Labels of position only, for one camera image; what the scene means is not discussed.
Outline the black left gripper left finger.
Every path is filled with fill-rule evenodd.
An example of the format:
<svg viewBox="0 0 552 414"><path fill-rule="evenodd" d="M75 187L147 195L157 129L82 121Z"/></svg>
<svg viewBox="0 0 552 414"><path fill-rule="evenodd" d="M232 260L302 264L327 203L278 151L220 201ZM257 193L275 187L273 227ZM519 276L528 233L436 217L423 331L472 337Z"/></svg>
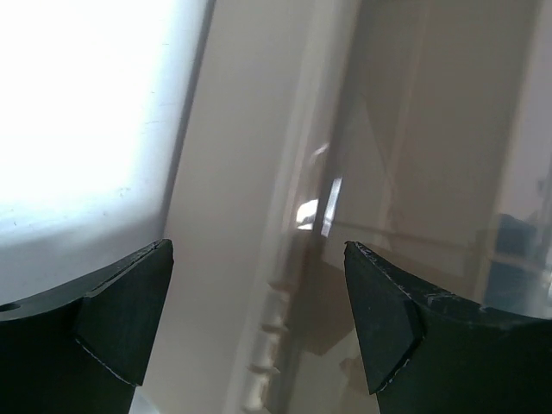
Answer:
<svg viewBox="0 0 552 414"><path fill-rule="evenodd" d="M162 239L1 307L3 413L127 413L173 271Z"/></svg>

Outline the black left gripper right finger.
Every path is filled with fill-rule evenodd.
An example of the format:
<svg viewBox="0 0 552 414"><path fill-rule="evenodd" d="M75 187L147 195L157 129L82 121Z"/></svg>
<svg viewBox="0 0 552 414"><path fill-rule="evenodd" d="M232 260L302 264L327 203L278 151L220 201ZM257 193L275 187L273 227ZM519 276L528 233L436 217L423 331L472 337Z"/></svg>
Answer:
<svg viewBox="0 0 552 414"><path fill-rule="evenodd" d="M550 320L459 297L357 241L345 247L344 269L381 412L550 412Z"/></svg>

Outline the beige plastic toolbox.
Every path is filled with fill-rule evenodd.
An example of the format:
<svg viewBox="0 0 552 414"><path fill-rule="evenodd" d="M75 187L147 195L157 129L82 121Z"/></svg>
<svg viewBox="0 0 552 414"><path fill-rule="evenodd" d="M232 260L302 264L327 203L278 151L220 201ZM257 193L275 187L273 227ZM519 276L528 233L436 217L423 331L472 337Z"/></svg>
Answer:
<svg viewBox="0 0 552 414"><path fill-rule="evenodd" d="M289 123L219 2L173 187L160 413L383 413L344 251L551 322L551 4L320 1Z"/></svg>

